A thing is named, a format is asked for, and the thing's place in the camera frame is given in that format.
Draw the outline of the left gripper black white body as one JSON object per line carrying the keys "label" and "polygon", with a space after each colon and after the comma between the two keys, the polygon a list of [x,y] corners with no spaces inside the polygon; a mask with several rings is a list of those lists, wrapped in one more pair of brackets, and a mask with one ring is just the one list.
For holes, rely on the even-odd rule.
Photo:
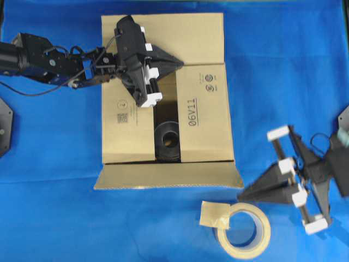
{"label": "left gripper black white body", "polygon": [[[141,31],[145,37],[145,31],[142,26]],[[158,81],[154,81],[149,84],[149,78],[153,75],[159,74],[157,68],[149,68],[148,60],[151,59],[148,56],[148,51],[152,51],[151,43],[146,42],[145,47],[146,54],[144,56],[135,55],[128,58],[126,61],[122,61],[116,54],[116,68],[119,78],[123,85],[133,97],[138,107],[154,107],[159,101],[162,100],[163,95],[159,90]]]}

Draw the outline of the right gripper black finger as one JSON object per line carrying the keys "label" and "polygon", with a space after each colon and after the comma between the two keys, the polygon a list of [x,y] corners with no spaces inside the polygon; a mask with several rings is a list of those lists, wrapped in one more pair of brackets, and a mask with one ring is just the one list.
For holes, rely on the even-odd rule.
{"label": "right gripper black finger", "polygon": [[299,183],[275,189],[260,190],[253,193],[243,192],[237,196],[239,201],[292,204],[301,207],[306,204],[308,191]]}
{"label": "right gripper black finger", "polygon": [[279,160],[239,195],[292,195],[296,193],[295,175],[293,158]]}

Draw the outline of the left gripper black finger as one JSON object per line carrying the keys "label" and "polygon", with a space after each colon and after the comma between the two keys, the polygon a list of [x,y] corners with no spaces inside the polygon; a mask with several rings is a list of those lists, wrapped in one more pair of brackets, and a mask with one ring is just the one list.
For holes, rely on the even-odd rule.
{"label": "left gripper black finger", "polygon": [[149,84],[158,81],[159,79],[162,79],[165,76],[168,76],[169,74],[175,72],[176,70],[181,69],[181,67],[184,65],[184,62],[172,58],[172,59],[149,59],[148,60],[148,65],[149,68],[157,68],[158,69],[158,76],[155,74],[154,76],[152,75],[149,78]]}
{"label": "left gripper black finger", "polygon": [[183,61],[179,60],[177,57],[172,56],[158,46],[152,46],[152,51],[148,51],[148,56],[153,62],[162,62],[166,64],[174,64],[177,66],[183,66]]}

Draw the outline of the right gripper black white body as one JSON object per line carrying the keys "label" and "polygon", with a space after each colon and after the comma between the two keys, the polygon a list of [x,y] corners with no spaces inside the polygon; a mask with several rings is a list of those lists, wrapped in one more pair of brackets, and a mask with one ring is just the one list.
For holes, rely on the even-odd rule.
{"label": "right gripper black white body", "polygon": [[[297,161],[284,155],[279,139],[283,136],[289,136],[296,155],[302,160],[303,166],[300,168]],[[302,216],[302,224],[308,235],[318,233],[327,229],[332,223],[329,204],[329,167],[319,156],[310,150],[302,138],[297,134],[292,126],[282,126],[267,132],[267,139],[273,144],[278,156],[279,170],[283,175],[291,173],[288,180],[290,185],[296,185],[297,191],[291,194],[291,199]],[[313,196],[318,204],[320,213],[310,215],[306,208],[309,190],[306,184],[312,186]]]}

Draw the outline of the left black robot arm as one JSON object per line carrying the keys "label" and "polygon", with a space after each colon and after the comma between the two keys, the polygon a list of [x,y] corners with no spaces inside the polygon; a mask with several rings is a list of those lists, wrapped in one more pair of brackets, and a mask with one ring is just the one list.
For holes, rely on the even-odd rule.
{"label": "left black robot arm", "polygon": [[79,89],[118,78],[138,107],[156,106],[163,98],[158,81],[184,63],[146,42],[144,28],[130,16],[117,23],[112,40],[116,54],[106,47],[67,50],[46,38],[20,33],[12,43],[1,43],[1,75],[23,76],[56,89]]}

